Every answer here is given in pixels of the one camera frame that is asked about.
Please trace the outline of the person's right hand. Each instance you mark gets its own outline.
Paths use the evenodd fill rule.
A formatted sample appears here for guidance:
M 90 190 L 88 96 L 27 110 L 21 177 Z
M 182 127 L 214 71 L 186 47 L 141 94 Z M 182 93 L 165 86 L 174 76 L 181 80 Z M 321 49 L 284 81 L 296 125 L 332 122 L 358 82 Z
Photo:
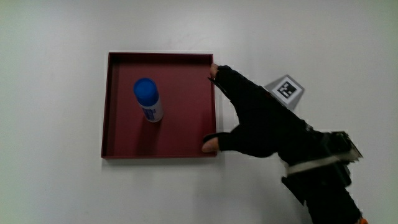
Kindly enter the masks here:
M 207 135 L 203 152 L 238 151 L 254 157 L 274 153 L 288 165 L 320 159 L 322 134 L 282 106 L 263 87 L 229 66 L 210 67 L 214 83 L 233 104 L 239 124 L 229 133 Z

